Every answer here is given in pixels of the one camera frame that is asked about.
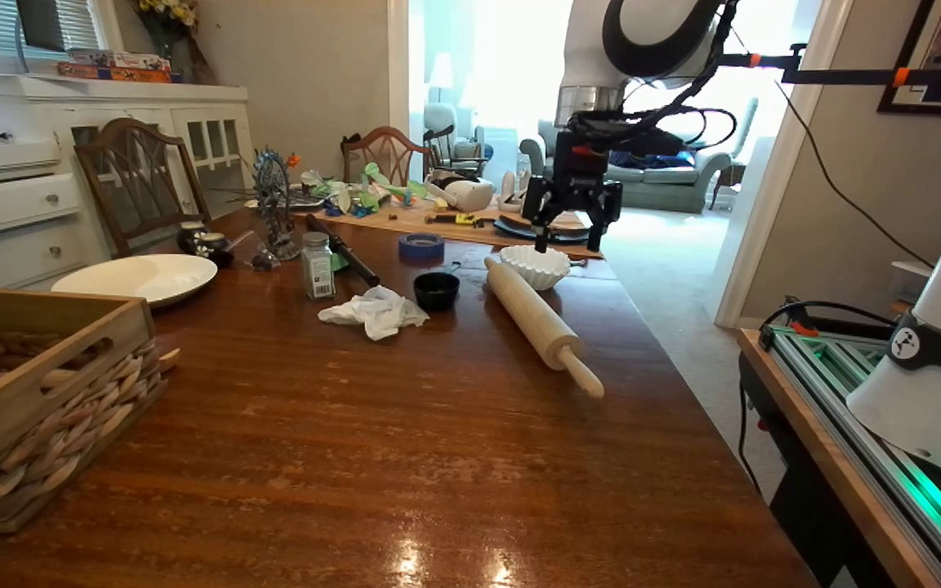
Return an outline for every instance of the cabinet drawer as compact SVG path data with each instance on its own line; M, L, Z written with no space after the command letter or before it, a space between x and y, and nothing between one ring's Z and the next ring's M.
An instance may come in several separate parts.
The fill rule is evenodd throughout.
M0 289L60 277L77 265L77 215L0 233Z
M77 214L73 173L0 182L0 233Z

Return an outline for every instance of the jar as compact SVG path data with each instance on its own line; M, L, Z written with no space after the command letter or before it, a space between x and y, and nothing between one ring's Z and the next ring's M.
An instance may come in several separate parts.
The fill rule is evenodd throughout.
M302 260L306 299L333 299L333 253L328 233L304 233Z

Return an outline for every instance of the white cloth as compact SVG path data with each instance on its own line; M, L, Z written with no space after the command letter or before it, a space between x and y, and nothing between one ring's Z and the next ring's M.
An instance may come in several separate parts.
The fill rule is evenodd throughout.
M429 315L414 300L375 284L362 294L354 294L345 303L320 311L317 320L362 324L370 340L385 340L403 326L421 326Z

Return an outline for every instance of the wooden chair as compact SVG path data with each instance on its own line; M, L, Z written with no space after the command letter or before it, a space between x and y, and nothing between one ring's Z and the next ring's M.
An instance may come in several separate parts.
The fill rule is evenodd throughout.
M115 257L177 238L186 220L208 223L208 206L179 137L167 137L138 119L115 119L75 155L115 241Z
M373 128L367 137L354 134L340 141L342 182L362 180L367 164L375 164L391 182L408 182L408 164L418 155L429 173L431 147L412 143L399 128Z

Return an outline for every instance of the white wall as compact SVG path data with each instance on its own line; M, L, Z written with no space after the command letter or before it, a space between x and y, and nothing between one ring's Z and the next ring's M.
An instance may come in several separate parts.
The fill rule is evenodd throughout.
M399 123L404 38L391 38L394 0L200 0L200 46L222 84L248 89L257 147L302 155L340 176L340 137Z
M917 0L855 0L832 70L890 70ZM878 116L883 89L825 84L812 134L832 180L923 257L941 253L941 119ZM904 257L825 185L803 143L774 227L749 280L737 324L770 315L786 294L890 315L890 260Z

